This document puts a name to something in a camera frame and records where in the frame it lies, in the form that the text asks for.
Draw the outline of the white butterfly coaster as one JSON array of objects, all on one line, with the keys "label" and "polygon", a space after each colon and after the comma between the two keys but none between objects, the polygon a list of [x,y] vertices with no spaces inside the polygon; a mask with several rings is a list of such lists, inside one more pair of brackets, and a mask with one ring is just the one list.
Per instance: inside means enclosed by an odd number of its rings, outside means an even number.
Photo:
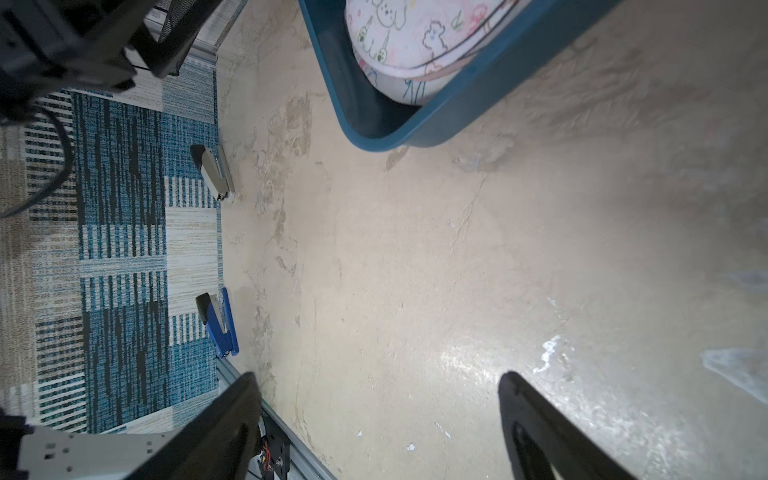
[{"label": "white butterfly coaster", "polygon": [[472,51],[526,1],[348,1],[354,52],[387,76],[411,79],[440,71]]}]

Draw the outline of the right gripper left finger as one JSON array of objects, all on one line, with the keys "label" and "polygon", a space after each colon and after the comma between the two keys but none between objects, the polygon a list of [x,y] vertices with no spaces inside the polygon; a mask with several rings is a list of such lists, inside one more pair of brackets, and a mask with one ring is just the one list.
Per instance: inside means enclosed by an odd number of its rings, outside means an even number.
[{"label": "right gripper left finger", "polygon": [[261,447],[261,393],[241,375],[130,479],[243,479]]}]

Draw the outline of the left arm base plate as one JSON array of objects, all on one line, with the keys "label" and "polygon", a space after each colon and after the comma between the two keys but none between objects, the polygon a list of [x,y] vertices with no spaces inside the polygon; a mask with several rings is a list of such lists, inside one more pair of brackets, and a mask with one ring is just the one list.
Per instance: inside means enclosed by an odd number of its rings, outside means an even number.
[{"label": "left arm base plate", "polygon": [[257,462],[262,479],[287,480],[292,467],[292,442],[282,424],[267,413],[260,419],[261,450]]}]

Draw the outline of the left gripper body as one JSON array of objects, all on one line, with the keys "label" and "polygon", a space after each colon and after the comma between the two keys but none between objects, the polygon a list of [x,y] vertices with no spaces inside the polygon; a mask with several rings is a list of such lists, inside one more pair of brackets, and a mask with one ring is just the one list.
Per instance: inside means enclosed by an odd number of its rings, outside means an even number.
[{"label": "left gripper body", "polygon": [[125,55],[153,1],[3,1],[1,100],[29,102],[65,88],[124,91]]}]

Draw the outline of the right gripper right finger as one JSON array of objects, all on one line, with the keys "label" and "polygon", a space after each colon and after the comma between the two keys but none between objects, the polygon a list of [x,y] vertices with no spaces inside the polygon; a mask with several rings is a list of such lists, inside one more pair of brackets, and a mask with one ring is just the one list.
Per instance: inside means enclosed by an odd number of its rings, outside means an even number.
[{"label": "right gripper right finger", "polygon": [[505,373],[498,397],[515,479],[632,479],[519,373]]}]

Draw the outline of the pink kitty coaster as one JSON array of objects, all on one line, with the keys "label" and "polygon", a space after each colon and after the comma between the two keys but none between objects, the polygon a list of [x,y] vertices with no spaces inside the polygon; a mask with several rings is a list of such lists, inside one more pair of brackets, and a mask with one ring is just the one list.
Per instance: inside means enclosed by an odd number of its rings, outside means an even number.
[{"label": "pink kitty coaster", "polygon": [[413,80],[387,76],[375,70],[357,53],[354,57],[364,76],[376,90],[390,100],[413,106],[428,103],[470,62],[470,59],[462,60],[458,67],[449,67],[446,74],[435,79]]}]

